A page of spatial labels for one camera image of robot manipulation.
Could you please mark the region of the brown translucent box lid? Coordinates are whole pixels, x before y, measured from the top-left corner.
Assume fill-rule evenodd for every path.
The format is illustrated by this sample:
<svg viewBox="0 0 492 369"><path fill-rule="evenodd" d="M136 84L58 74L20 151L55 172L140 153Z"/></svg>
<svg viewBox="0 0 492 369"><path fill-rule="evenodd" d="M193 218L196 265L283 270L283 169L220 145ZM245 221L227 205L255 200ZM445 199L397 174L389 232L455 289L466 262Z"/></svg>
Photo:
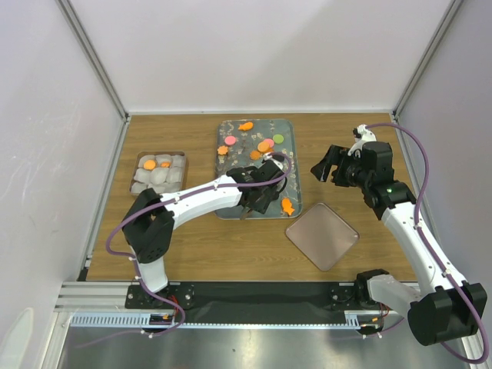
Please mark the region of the brown translucent box lid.
<svg viewBox="0 0 492 369"><path fill-rule="evenodd" d="M285 232L320 271L329 271L360 240L360 234L325 203L317 203Z"/></svg>

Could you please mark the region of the clear box with paper cups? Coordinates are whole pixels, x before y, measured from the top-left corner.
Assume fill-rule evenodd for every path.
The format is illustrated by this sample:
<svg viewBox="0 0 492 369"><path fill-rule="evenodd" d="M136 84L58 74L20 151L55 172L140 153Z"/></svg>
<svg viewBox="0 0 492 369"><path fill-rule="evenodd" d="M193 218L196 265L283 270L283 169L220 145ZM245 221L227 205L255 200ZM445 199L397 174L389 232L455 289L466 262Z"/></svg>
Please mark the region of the clear box with paper cups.
<svg viewBox="0 0 492 369"><path fill-rule="evenodd" d="M152 171L143 169L147 160L155 160L157 167ZM170 162L170 168L162 168L163 162ZM157 194L180 191L185 188L187 168L188 158L183 151L141 151L135 161L129 192L137 196L149 188Z"/></svg>

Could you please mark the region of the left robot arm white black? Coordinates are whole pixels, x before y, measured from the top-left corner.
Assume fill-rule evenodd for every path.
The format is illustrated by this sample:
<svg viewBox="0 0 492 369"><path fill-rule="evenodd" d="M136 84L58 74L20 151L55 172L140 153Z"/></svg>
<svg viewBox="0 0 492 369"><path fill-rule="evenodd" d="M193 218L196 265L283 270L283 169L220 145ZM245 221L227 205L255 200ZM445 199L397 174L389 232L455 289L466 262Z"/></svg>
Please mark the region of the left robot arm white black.
<svg viewBox="0 0 492 369"><path fill-rule="evenodd" d="M253 212L264 214L278 200L287 184L291 161L268 154L258 167L232 168L207 184L159 195L142 192L123 220L125 240L135 255L138 276L145 283L142 298L153 308L169 299L164 255L173 231L202 215L225 208L241 209L244 219Z"/></svg>

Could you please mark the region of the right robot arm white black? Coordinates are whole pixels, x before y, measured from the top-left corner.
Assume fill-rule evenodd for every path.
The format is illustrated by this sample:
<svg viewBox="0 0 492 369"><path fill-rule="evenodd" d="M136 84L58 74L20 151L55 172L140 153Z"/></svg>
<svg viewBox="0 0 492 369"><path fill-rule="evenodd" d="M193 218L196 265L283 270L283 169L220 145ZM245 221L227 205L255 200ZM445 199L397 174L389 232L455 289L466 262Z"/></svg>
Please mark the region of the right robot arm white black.
<svg viewBox="0 0 492 369"><path fill-rule="evenodd" d="M407 319L424 346L478 332L487 293L481 284L468 283L445 257L416 209L414 194L395 180L388 143L365 142L355 150L332 145L311 173L322 182L360 188L364 202L395 237L417 276L419 288L414 290L383 269L357 274L354 299L359 307L387 306Z"/></svg>

